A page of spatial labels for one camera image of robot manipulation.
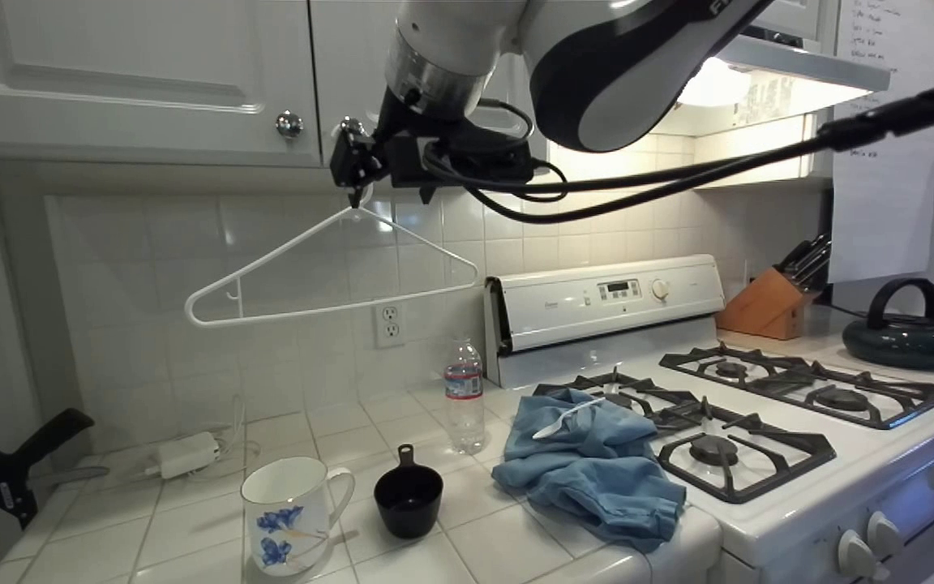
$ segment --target orange object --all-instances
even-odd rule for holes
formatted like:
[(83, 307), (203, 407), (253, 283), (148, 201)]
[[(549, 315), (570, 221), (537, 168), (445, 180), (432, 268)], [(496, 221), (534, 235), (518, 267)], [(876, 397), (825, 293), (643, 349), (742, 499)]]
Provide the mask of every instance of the orange object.
[(731, 296), (716, 315), (721, 332), (788, 340), (796, 336), (808, 296), (777, 268), (764, 268), (748, 290)]

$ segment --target white paper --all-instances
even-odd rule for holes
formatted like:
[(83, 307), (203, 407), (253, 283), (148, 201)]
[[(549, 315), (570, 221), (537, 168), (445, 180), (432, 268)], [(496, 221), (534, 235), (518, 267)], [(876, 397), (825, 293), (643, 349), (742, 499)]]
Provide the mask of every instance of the white paper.
[[(840, 59), (892, 73), (888, 91), (835, 117), (934, 88), (934, 0), (844, 0)], [(829, 283), (924, 273), (934, 221), (934, 131), (833, 156)]]

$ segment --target black cup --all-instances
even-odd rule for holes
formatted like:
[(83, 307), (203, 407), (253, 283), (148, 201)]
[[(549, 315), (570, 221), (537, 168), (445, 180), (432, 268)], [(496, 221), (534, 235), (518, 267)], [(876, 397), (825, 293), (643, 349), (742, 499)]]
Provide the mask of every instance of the black cup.
[(397, 446), (397, 468), (374, 486), (383, 525), (397, 538), (432, 533), (442, 504), (442, 474), (411, 461), (411, 446)]

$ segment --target cabinet handle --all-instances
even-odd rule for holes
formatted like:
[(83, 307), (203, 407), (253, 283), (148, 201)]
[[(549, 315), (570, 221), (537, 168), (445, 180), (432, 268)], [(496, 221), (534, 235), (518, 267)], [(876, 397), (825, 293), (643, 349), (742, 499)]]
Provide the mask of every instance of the cabinet handle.
[(295, 135), (301, 133), (301, 117), (293, 114), (293, 110), (277, 110), (277, 114), (276, 114), (276, 133), (277, 133), (283, 140), (295, 140)]

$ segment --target electrical outlet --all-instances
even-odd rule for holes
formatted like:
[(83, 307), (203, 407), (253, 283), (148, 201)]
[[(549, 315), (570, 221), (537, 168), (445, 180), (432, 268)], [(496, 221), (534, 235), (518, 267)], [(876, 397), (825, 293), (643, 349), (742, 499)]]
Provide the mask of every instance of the electrical outlet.
[(397, 347), (406, 343), (402, 305), (374, 305), (374, 343), (376, 347)]

